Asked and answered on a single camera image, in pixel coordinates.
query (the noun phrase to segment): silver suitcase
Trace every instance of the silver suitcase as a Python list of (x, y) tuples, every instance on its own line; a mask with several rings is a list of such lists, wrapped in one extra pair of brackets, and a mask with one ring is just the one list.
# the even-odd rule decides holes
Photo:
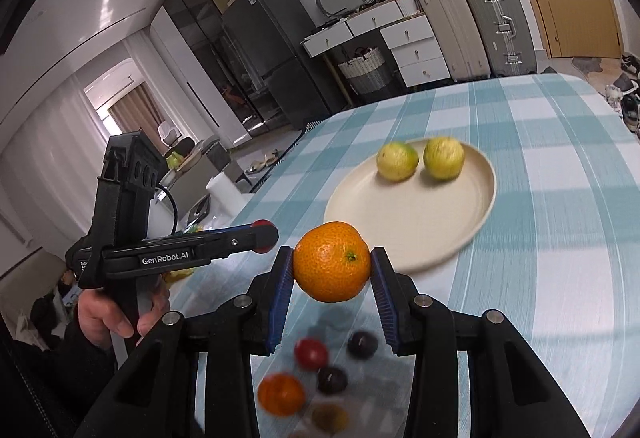
[(495, 75), (525, 75), (538, 69), (520, 0), (467, 0)]
[(466, 0), (418, 0), (454, 81), (489, 77), (491, 69)]

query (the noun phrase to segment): laundry basket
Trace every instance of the laundry basket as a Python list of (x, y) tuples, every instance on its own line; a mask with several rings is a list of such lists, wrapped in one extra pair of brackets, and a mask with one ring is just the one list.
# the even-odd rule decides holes
[(359, 97), (369, 104), (398, 95), (398, 84), (394, 81), (380, 49), (375, 47), (358, 50), (362, 51), (361, 56), (339, 64), (338, 68)]

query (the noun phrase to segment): brown curtain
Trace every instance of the brown curtain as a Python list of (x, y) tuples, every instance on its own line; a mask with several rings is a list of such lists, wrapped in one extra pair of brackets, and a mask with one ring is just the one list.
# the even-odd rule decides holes
[(164, 122), (164, 115), (144, 83), (109, 108), (109, 114), (123, 133), (142, 129), (158, 151), (165, 154), (167, 147), (158, 135), (158, 126)]

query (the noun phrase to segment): white sheer curtain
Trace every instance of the white sheer curtain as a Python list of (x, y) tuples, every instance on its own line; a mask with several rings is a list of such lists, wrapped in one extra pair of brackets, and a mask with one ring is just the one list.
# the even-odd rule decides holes
[(34, 110), (0, 156), (0, 183), (20, 220), (60, 258), (91, 226), (108, 139), (72, 75)]
[(208, 139), (214, 133), (193, 106), (171, 70), (162, 60), (145, 29), (124, 39), (131, 59), (142, 72), (151, 95), (171, 118), (183, 135), (195, 142)]

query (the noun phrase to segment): metal screw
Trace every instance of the metal screw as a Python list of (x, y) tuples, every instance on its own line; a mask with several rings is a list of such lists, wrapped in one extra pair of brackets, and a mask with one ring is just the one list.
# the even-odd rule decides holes
[(502, 315), (502, 312), (499, 312), (498, 310), (489, 310), (486, 313), (486, 318), (494, 324), (500, 324), (504, 321), (504, 315)]
[(171, 312), (167, 312), (162, 316), (162, 322), (167, 326), (173, 326), (179, 320), (180, 320), (180, 312), (171, 311)]
[(239, 296), (237, 296), (234, 299), (234, 306), (236, 306), (238, 308), (246, 308), (246, 307), (250, 306), (251, 303), (253, 303), (253, 302), (254, 302), (254, 300), (251, 299), (251, 296), (243, 293), (243, 294), (240, 294)]
[(421, 308), (427, 308), (433, 304), (433, 299), (425, 293), (419, 293), (414, 297), (414, 303)]

